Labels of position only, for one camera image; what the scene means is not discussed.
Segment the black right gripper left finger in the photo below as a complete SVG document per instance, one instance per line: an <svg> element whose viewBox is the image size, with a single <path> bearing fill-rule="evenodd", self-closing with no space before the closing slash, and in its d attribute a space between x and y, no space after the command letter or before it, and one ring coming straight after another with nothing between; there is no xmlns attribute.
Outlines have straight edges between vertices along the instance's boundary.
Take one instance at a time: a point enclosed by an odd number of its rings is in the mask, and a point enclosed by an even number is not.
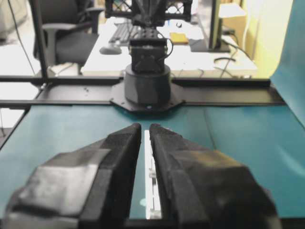
<svg viewBox="0 0 305 229"><path fill-rule="evenodd" d="M130 215L141 125L134 123L35 168L11 196L4 229L101 229Z"/></svg>

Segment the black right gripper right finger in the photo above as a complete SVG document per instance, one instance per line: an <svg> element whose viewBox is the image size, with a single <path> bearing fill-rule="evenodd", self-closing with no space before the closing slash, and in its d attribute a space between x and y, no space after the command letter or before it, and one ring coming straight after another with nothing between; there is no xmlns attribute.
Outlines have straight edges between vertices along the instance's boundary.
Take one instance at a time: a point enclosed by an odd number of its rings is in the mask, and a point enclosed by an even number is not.
<svg viewBox="0 0 305 229"><path fill-rule="evenodd" d="M279 229L250 169L159 124L150 126L162 216L181 229Z"/></svg>

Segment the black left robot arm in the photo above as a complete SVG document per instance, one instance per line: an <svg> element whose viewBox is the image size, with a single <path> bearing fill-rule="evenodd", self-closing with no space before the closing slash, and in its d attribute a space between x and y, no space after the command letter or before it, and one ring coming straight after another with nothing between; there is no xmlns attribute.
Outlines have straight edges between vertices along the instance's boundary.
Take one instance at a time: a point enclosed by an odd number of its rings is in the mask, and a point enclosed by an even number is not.
<svg viewBox="0 0 305 229"><path fill-rule="evenodd" d="M140 29L129 38L131 64L125 69L124 96L143 105L161 105L171 98L171 54L167 38L157 31L166 20L191 20L191 0L107 0L105 16L130 19Z"/></svg>

